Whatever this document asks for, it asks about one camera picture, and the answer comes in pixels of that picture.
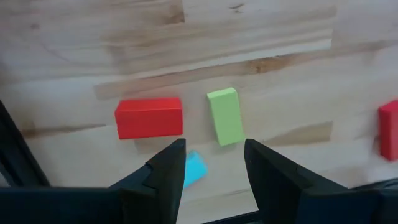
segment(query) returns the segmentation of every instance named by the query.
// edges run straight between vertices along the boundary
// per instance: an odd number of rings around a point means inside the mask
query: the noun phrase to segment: wooden surface
[[[398,96],[393,0],[3,0],[0,99],[52,185],[109,186],[178,136],[120,141],[122,98],[178,96],[209,174],[179,223],[256,210],[243,144],[219,147],[206,94],[234,87],[243,128],[347,187],[398,177],[377,155]]]

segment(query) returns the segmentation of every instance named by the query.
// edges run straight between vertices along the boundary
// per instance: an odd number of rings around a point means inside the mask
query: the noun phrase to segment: green block
[[[234,88],[218,90],[207,94],[211,113],[221,146],[244,139],[238,93]]]

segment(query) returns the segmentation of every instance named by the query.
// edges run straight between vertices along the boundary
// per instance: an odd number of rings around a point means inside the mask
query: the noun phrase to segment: blue block
[[[207,166],[202,156],[196,151],[191,151],[185,162],[184,188],[207,175]]]

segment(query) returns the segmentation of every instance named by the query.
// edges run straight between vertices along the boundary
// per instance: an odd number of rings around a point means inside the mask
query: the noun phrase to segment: red rectangular block
[[[380,154],[389,161],[398,159],[398,100],[379,108]]]
[[[182,104],[179,98],[122,100],[114,115],[119,139],[183,133]]]

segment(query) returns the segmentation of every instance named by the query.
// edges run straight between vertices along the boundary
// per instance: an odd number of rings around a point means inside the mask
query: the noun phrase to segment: table surface
[[[52,185],[106,187],[177,138],[208,164],[178,223],[257,210],[243,142],[216,142],[206,94],[243,128],[347,187],[398,177],[377,108],[398,96],[393,0],[3,0],[0,98]],[[180,97],[184,134],[120,141],[120,99]]]

